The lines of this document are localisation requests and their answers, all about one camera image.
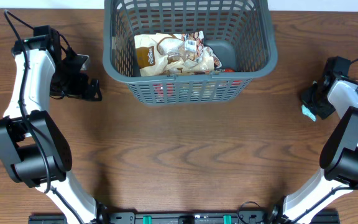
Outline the pale green wipes packet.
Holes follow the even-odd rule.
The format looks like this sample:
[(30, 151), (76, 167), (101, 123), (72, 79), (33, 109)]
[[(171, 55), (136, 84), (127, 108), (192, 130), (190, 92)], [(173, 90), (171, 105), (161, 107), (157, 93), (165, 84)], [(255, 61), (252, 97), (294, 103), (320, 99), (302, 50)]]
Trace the pale green wipes packet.
[(314, 114), (314, 103), (313, 103), (313, 95), (315, 93), (317, 87), (317, 82), (314, 81), (312, 83), (312, 85), (304, 90), (301, 95), (301, 102), (302, 102), (302, 106), (301, 106), (301, 110), (302, 113), (309, 117), (312, 121), (316, 121), (316, 115)]

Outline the PanTree snack bag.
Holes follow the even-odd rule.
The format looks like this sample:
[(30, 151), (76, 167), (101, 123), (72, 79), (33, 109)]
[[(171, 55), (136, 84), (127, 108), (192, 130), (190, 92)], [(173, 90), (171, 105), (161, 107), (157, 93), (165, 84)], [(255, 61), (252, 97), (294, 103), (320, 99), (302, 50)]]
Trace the PanTree snack bag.
[(181, 73), (212, 71), (208, 68), (203, 55), (199, 58), (198, 62), (181, 54), (171, 54), (167, 59), (168, 64), (165, 66), (162, 75), (180, 75)]
[(210, 70), (222, 67), (220, 59), (216, 56), (211, 47), (203, 48), (203, 56)]
[(139, 34), (134, 37), (135, 54), (140, 75), (162, 75), (171, 54), (186, 55), (198, 62), (203, 55), (204, 33), (196, 31), (182, 34)]

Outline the orange spaghetti packet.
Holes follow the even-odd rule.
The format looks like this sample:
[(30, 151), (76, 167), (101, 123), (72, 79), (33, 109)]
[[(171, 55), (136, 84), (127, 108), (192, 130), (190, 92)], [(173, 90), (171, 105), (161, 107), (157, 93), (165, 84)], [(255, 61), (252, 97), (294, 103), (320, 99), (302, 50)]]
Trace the orange spaghetti packet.
[[(180, 75), (207, 75), (207, 74), (215, 74), (215, 73), (231, 73), (234, 72), (233, 69), (227, 68), (227, 69), (217, 69), (213, 71), (201, 71), (201, 72), (190, 72), (190, 73), (181, 73)], [(166, 94), (168, 97), (171, 97), (174, 95), (174, 84), (167, 83), (166, 86), (163, 84), (154, 84), (154, 91), (158, 96), (162, 96), (164, 94), (164, 90), (166, 90)]]

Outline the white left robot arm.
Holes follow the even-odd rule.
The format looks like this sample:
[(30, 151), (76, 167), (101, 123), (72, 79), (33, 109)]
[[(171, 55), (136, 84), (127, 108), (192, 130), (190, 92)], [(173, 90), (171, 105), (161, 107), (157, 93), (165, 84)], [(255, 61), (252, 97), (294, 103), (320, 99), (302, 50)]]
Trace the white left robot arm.
[(68, 141), (49, 115), (50, 99), (102, 99), (98, 80), (82, 73), (87, 55), (63, 47), (59, 33), (18, 39), (12, 48), (16, 79), (0, 119), (0, 160), (14, 182), (44, 193), (66, 223), (109, 223), (106, 207), (88, 194), (72, 171)]

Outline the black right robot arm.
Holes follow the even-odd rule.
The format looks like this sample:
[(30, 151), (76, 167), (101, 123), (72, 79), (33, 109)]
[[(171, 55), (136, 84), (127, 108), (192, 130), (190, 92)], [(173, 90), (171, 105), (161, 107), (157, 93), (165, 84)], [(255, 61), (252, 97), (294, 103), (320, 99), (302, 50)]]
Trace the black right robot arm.
[(358, 190), (358, 81), (336, 78), (326, 96), (340, 121), (321, 151), (319, 170), (283, 199), (280, 223), (310, 223), (331, 202)]

